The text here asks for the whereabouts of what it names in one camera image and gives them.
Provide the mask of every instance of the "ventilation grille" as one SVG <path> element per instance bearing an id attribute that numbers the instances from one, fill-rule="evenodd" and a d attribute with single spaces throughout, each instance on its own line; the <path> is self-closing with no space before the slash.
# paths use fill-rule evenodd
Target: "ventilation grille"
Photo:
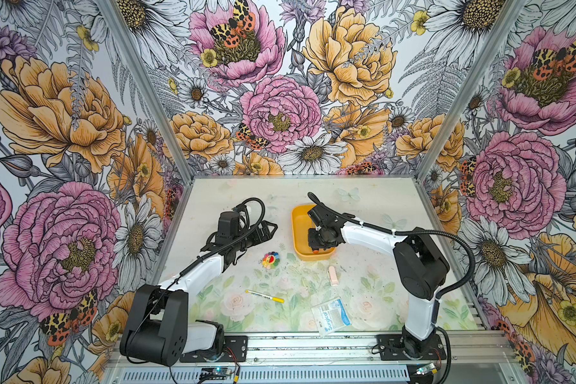
<path id="1" fill-rule="evenodd" d="M 173 376 L 177 383 L 198 381 L 199 367 L 174 367 Z M 226 380 L 209 380 L 206 383 L 232 383 L 234 375 Z M 270 383 L 383 383 L 410 380 L 405 365 L 345 365 L 337 367 L 243 367 L 239 382 Z M 174 384 L 168 368 L 126 368 L 123 384 Z"/>

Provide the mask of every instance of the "pink eraser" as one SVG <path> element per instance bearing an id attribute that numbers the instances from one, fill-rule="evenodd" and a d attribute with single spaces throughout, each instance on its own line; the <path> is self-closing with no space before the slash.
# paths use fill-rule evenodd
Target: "pink eraser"
<path id="1" fill-rule="evenodd" d="M 335 272 L 335 267 L 332 265 L 329 267 L 329 278 L 331 287 L 339 285 L 339 280 L 337 280 L 337 273 Z"/>

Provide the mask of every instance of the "colorful flower magnet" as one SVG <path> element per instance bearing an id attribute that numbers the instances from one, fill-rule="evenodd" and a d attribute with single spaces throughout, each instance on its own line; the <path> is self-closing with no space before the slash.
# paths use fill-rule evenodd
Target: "colorful flower magnet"
<path id="1" fill-rule="evenodd" d="M 262 266 L 266 269 L 275 268 L 279 264 L 279 257 L 277 252 L 269 252 L 262 259 Z"/>

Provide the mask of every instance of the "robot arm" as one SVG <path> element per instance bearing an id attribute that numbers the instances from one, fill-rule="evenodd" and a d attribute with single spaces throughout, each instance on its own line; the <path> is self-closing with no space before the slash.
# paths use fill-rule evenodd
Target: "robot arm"
<path id="1" fill-rule="evenodd" d="M 408 356 L 417 358 L 429 348 L 435 335 L 439 301 L 435 293 L 445 283 L 450 266 L 429 235 L 398 236 L 370 227 L 354 215 L 345 218 L 360 222 L 353 224 L 330 211 L 309 194 L 317 204 L 308 215 L 316 225 L 309 229 L 308 242 L 314 252 L 340 243 L 358 244 L 395 258 L 401 283 L 407 289 L 408 317 L 403 329 L 402 349 Z"/>
<path id="2" fill-rule="evenodd" d="M 258 221 L 250 226 L 245 204 L 253 200 L 262 209 Z M 140 287 L 124 327 L 120 353 L 128 359 L 135 357 L 169 367 L 183 353 L 200 350 L 210 357 L 220 355 L 224 347 L 223 326 L 210 321 L 187 324 L 188 298 L 196 296 L 211 280 L 236 264 L 246 249 L 273 237 L 277 225 L 262 220 L 264 213 L 264 204 L 256 198 L 247 199 L 233 211 L 223 212 L 218 231 L 207 239 L 191 265 L 158 286 Z M 161 311 L 162 320 L 150 317 Z"/>

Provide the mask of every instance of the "floral wallpaper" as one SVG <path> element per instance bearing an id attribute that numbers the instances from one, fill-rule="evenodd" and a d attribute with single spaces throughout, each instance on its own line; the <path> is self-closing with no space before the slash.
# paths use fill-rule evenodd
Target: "floral wallpaper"
<path id="1" fill-rule="evenodd" d="M 93 5 L 0 0 L 0 383 L 102 380 L 184 191 Z"/>
<path id="2" fill-rule="evenodd" d="M 458 163 L 442 153 L 424 187 L 530 382 L 576 384 L 576 0 L 527 2 L 521 22 L 446 144 Z"/>
<path id="3" fill-rule="evenodd" d="M 85 26 L 113 45 L 96 1 Z M 414 174 L 503 4 L 117 1 L 199 175 Z M 447 170 L 464 132 L 444 148 Z"/>

